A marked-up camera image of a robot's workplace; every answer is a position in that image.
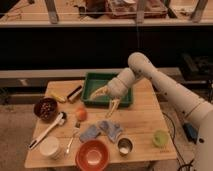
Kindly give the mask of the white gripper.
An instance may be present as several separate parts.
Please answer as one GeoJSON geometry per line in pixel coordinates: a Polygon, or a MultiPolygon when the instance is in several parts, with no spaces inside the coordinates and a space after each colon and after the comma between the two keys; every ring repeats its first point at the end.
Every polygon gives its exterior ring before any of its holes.
{"type": "Polygon", "coordinates": [[[130,68],[124,68],[116,77],[107,83],[107,87],[103,86],[95,90],[90,95],[90,99],[93,100],[108,93],[113,99],[109,103],[109,111],[106,114],[107,117],[110,117],[120,104],[120,100],[115,98],[122,98],[134,84],[135,80],[136,78],[133,71],[130,68]]]}

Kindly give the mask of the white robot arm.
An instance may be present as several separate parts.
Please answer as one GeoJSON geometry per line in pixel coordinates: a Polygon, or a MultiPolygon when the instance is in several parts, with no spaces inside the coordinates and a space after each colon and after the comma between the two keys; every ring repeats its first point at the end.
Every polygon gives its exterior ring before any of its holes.
{"type": "Polygon", "coordinates": [[[128,57],[128,67],[89,96],[110,98],[108,116],[118,108],[121,99],[140,79],[148,79],[174,108],[198,130],[194,164],[190,171],[213,171],[213,104],[159,71],[141,52],[128,57]]]}

